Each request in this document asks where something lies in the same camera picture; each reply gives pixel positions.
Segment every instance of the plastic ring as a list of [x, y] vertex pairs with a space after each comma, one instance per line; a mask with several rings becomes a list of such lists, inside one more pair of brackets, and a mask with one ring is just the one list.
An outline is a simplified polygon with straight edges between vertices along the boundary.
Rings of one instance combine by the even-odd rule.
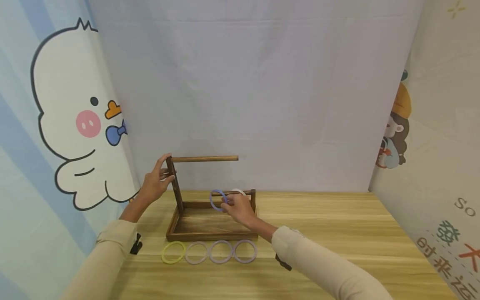
[[[242, 243], [248, 243], [250, 245], [253, 246], [253, 250], [255, 251], [255, 253], [253, 254], [252, 258], [251, 259], [248, 259], [246, 261], [243, 261], [241, 260], [240, 258], [238, 258], [237, 256], [237, 247], [238, 245], [242, 244]], [[251, 262], [253, 262], [255, 260], [255, 258], [257, 257], [257, 246], [255, 246], [255, 244], [251, 241], [251, 240], [239, 240], [235, 246], [233, 247], [233, 257], [235, 257], [235, 260], [239, 263], [242, 263], [242, 264], [249, 264]]]
[[[230, 255], [224, 259], [224, 260], [221, 260], [221, 261], [218, 261], [216, 259], [213, 258], [212, 256], [212, 250], [213, 250], [213, 247], [215, 247], [217, 244], [220, 244], [220, 243], [223, 243], [223, 244], [227, 244], [228, 246], [230, 246]], [[224, 264], [226, 263], [227, 261], [230, 260], [230, 258], [232, 258], [232, 255], [233, 255], [233, 247], [232, 247], [232, 244], [230, 244], [229, 242], [227, 242], [226, 240], [218, 240], [216, 241], [215, 243], [212, 244], [212, 246], [210, 247], [210, 249], [208, 249], [208, 256], [210, 257], [210, 260], [212, 262], [214, 262], [215, 264]]]
[[[174, 259], [174, 260], [172, 260], [172, 261], [169, 261], [169, 260], [167, 260], [167, 259], [165, 258], [165, 251], [166, 251], [170, 246], [172, 246], [172, 245], [180, 245], [180, 246], [182, 246], [183, 252], [182, 252], [182, 254], [180, 255], [180, 257], [178, 257], [178, 258], [176, 258], [176, 259]], [[181, 241], [176, 240], [176, 241], [170, 242], [170, 243], [168, 243], [168, 244], [165, 246], [165, 248], [163, 248], [163, 250], [162, 250], [162, 261], [163, 261], [164, 263], [166, 263], [166, 264], [176, 264], [176, 263], [178, 263], [179, 261], [181, 261], [181, 259], [185, 256], [185, 252], [186, 252], [186, 251], [187, 251], [187, 249], [185, 248], [185, 244], [182, 243]]]
[[[203, 245], [205, 247], [205, 256], [199, 260], [199, 261], [191, 261], [190, 258], [188, 258], [188, 250], [190, 250], [191, 247], [195, 246], [195, 245]], [[196, 241], [196, 242], [193, 242], [191, 243], [188, 248], [187, 248], [187, 251], [185, 251], [185, 260], [189, 263], [189, 264], [201, 264], [205, 261], [205, 259], [207, 259], [207, 256], [208, 256], [208, 247], [207, 247], [207, 244], [205, 244], [204, 242], [202, 241]]]
[[220, 195], [222, 195], [223, 201], [224, 201], [225, 203], [227, 203], [227, 196], [225, 196], [225, 194], [224, 194], [221, 190], [213, 190], [213, 191], [210, 192], [210, 204], [212, 205], [212, 207], [213, 207], [215, 210], [217, 210], [217, 211], [219, 211], [219, 212], [223, 212], [223, 209], [218, 208], [218, 207], [216, 207], [216, 206], [213, 204], [213, 199], [212, 199], [212, 193], [213, 193], [213, 192], [217, 192], [217, 193], [219, 193]]
[[242, 190], [240, 190], [240, 189], [233, 189], [232, 191], [233, 191], [233, 192], [239, 192], [240, 194], [242, 194], [242, 195], [244, 195], [244, 196], [247, 195], [247, 194], [245, 194], [244, 191], [242, 191]]

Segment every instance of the chinese character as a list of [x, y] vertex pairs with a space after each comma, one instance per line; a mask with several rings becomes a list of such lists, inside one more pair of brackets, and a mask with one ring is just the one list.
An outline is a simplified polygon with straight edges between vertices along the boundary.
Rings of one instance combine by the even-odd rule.
[[440, 256], [439, 260], [434, 259], [433, 261], [435, 262], [433, 267], [437, 269], [437, 272], [442, 273], [445, 278], [448, 279], [451, 276], [450, 269], [452, 269], [450, 262], [444, 259], [442, 256]]
[[417, 240], [417, 245], [422, 249], [427, 247], [427, 249], [423, 252], [423, 255], [425, 255], [425, 257], [430, 257], [432, 254], [437, 253], [437, 252], [435, 252], [436, 248], [435, 247], [433, 247], [433, 248], [430, 247], [426, 238], [419, 238]]
[[454, 240], [458, 240], [459, 235], [458, 229], [455, 229], [452, 224], [446, 220], [442, 221], [438, 228], [437, 237], [446, 242], [448, 246], [450, 246], [450, 243]]
[[[460, 278], [455, 277], [456, 282], [450, 282], [450, 284], [456, 289], [456, 291], [462, 296], [464, 300], [476, 299], [473, 293], [461, 282], [463, 276]], [[477, 290], [469, 283], [470, 288], [478, 294]]]
[[460, 257], [460, 258], [471, 257], [471, 258], [472, 258], [473, 271], [475, 271], [476, 273], [478, 273], [479, 270], [478, 270], [478, 268], [477, 268], [477, 261], [476, 261], [476, 257], [475, 257], [475, 256], [480, 257], [480, 249], [475, 250], [473, 247], [471, 247], [471, 246], [468, 245], [468, 244], [464, 244], [464, 245], [465, 245], [467, 248], [469, 248], [472, 252], [460, 254], [458, 257]]

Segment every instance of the tabletop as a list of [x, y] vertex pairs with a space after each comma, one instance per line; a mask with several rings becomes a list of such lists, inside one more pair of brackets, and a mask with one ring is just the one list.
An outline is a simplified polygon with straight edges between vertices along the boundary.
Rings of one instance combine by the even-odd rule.
[[[184, 201], [205, 201], [208, 192], [182, 191], [182, 196]], [[373, 193], [257, 192], [256, 202], [260, 218], [298, 229], [365, 269], [396, 300], [456, 299]], [[233, 258], [225, 264], [214, 264], [208, 258], [198, 265], [185, 259], [164, 264], [161, 252], [168, 243], [165, 233], [175, 206], [173, 193], [167, 192], [144, 213], [138, 222], [143, 247], [138, 255], [127, 257], [111, 299], [333, 299], [295, 270], [281, 267], [270, 244], [261, 238], [254, 241], [258, 254], [250, 264]], [[217, 259], [227, 252], [222, 244], [213, 249]], [[172, 246], [167, 258], [180, 253], [179, 245]], [[199, 260], [204, 254], [205, 249], [196, 245], [189, 258]], [[252, 254], [251, 245], [241, 244], [237, 249], [241, 259]]]

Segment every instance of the blue bow tie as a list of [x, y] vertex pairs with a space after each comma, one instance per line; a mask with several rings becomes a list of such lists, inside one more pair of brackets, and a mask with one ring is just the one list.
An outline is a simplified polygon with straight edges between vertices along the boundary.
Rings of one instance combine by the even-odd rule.
[[108, 126], [107, 131], [107, 141], [110, 145], [116, 146], [120, 143], [120, 138], [122, 134], [127, 134], [127, 128], [125, 128], [125, 120], [121, 122], [121, 127], [114, 125]]

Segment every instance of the white cartoon bird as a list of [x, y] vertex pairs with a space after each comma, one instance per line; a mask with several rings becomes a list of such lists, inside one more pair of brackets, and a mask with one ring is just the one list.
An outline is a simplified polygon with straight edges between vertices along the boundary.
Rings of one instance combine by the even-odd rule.
[[42, 139], [66, 160], [55, 175], [58, 189], [73, 194], [79, 210], [134, 197], [127, 131], [98, 31], [79, 19], [53, 33], [35, 52], [30, 75]]

